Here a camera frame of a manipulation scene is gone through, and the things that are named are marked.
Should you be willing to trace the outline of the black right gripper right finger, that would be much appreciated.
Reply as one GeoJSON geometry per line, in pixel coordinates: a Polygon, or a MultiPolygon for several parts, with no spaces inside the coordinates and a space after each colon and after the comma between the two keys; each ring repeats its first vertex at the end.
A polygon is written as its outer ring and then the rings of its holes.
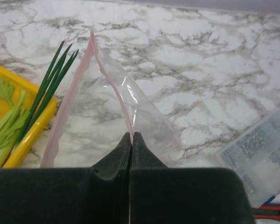
{"type": "Polygon", "coordinates": [[[132,224],[253,224],[243,184],[227,168],[168,168],[133,138],[129,171],[132,224]]]}

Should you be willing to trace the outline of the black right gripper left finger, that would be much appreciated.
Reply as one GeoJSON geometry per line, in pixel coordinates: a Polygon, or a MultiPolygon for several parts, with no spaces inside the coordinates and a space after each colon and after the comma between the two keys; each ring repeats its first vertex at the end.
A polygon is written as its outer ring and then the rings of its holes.
{"type": "Polygon", "coordinates": [[[0,224],[127,224],[128,133],[86,168],[0,169],[0,224]]]}

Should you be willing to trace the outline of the clear zip top bag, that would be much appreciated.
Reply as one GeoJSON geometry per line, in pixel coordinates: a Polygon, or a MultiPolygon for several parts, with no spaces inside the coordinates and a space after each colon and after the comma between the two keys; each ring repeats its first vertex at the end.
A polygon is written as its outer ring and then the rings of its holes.
{"type": "Polygon", "coordinates": [[[179,134],[141,88],[90,34],[85,54],[58,109],[41,168],[90,167],[124,135],[140,133],[169,167],[182,155],[179,134]]]}

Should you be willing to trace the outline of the green toy scallion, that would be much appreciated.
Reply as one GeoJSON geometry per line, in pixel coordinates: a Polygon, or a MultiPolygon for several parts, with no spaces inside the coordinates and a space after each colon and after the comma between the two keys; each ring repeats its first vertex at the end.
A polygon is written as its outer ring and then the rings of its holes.
{"type": "Polygon", "coordinates": [[[60,56],[60,52],[63,48],[64,41],[59,45],[47,71],[36,94],[34,102],[30,108],[29,114],[25,123],[16,139],[15,146],[23,140],[24,136],[31,129],[33,124],[40,117],[44,109],[47,107],[54,93],[56,92],[59,84],[61,83],[64,76],[67,74],[68,70],[72,66],[74,60],[76,59],[79,51],[75,51],[69,58],[67,54],[72,45],[69,45],[67,49],[60,56]]]}

